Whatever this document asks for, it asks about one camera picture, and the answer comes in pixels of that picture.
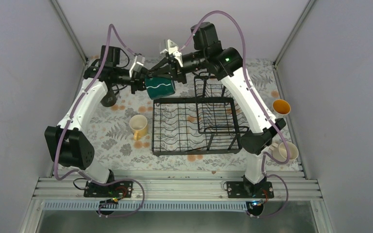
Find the yellow mug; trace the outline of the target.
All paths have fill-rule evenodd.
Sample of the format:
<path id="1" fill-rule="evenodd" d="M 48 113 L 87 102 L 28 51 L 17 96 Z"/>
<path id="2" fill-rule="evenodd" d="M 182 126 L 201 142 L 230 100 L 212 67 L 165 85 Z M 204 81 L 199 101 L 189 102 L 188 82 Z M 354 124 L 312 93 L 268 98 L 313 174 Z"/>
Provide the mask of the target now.
<path id="1" fill-rule="evenodd" d="M 131 117 L 129 126 L 133 132 L 133 139 L 140 140 L 148 134 L 148 120 L 144 115 L 135 115 Z"/>

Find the white mug orange interior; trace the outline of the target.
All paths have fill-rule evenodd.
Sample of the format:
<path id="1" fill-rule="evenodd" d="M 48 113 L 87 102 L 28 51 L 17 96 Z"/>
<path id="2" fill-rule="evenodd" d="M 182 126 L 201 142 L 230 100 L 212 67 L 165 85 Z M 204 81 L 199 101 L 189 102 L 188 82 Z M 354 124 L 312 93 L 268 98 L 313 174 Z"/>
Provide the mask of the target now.
<path id="1" fill-rule="evenodd" d="M 272 103 L 272 109 L 277 118 L 283 118 L 291 112 L 291 105 L 286 100 L 277 99 Z"/>

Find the black mug white rim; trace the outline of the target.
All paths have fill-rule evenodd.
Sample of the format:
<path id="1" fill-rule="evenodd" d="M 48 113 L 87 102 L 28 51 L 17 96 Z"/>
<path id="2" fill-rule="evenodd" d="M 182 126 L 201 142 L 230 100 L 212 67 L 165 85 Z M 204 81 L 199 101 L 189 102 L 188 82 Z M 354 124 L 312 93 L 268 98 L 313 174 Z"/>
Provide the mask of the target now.
<path id="1" fill-rule="evenodd" d="M 106 95 L 101 100 L 101 105 L 103 107 L 112 107 L 117 102 L 117 96 L 114 90 L 109 90 Z"/>

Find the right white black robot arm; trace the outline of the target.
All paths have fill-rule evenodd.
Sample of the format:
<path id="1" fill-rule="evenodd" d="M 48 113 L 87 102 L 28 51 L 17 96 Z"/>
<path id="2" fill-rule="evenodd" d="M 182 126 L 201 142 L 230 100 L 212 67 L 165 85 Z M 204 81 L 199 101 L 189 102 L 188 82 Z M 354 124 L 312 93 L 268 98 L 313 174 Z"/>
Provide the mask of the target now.
<path id="1" fill-rule="evenodd" d="M 240 144 L 250 154 L 243 176 L 242 190 L 250 197 L 267 191 L 265 158 L 272 140 L 281 136 L 286 126 L 277 118 L 260 97 L 245 64 L 245 53 L 235 48 L 224 49 L 215 25 L 201 22 L 191 27 L 189 41 L 195 52 L 183 55 L 182 48 L 165 40 L 161 52 L 165 57 L 153 66 L 145 80 L 151 99 L 167 97 L 175 92 L 175 82 L 186 83 L 186 74 L 206 70 L 232 94 L 249 123 L 249 130 L 240 137 Z"/>

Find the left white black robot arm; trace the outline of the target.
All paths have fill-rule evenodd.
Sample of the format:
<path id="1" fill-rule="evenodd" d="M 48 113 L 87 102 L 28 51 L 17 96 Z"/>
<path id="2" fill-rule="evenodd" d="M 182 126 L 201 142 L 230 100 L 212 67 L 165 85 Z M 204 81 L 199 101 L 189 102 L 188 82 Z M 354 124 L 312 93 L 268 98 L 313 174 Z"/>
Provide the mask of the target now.
<path id="1" fill-rule="evenodd" d="M 145 57 L 135 53 L 127 64 L 119 66 L 123 50 L 102 46 L 101 55 L 94 59 L 83 74 L 81 89 L 66 115 L 56 126 L 44 132 L 53 165 L 54 177 L 61 181 L 78 173 L 96 185 L 101 195 L 108 197 L 115 192 L 113 172 L 95 159 L 95 149 L 85 133 L 98 104 L 110 107 L 116 102 L 115 85 L 131 87 L 133 92 L 146 89 L 147 69 Z"/>

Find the dark green mug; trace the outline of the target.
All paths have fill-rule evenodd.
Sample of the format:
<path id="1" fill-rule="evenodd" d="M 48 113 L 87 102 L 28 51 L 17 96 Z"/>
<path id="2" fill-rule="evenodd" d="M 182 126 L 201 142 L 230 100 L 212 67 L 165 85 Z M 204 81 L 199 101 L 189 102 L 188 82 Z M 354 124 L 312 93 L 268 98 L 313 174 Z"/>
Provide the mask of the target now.
<path id="1" fill-rule="evenodd" d="M 163 77 L 152 77 L 145 80 L 145 86 L 150 99 L 160 99 L 175 94 L 173 80 Z"/>

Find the beige cream mug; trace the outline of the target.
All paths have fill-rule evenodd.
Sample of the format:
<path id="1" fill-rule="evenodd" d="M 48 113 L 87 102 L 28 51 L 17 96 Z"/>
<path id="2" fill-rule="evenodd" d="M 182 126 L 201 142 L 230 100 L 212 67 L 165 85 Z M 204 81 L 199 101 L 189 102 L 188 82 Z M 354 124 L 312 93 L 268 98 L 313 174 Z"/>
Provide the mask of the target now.
<path id="1" fill-rule="evenodd" d="M 280 144 L 278 143 L 272 143 L 269 146 L 269 149 L 271 151 L 271 155 L 274 159 L 276 159 L 279 162 L 285 162 L 287 160 L 287 149 L 289 149 L 289 161 L 295 161 L 299 157 L 299 150 L 298 148 L 291 142 L 287 142 L 287 147 L 285 147 L 285 144 L 281 142 Z"/>

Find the black wire dish rack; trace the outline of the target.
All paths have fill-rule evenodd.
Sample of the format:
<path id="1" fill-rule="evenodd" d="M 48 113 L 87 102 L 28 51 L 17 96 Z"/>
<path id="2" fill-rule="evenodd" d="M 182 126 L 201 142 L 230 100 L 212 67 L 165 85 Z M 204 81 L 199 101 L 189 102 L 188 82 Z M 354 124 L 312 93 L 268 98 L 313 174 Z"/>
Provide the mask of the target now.
<path id="1" fill-rule="evenodd" d="M 249 131 L 243 111 L 214 75 L 194 75 L 191 97 L 153 102 L 152 153 L 198 155 L 238 153 Z"/>

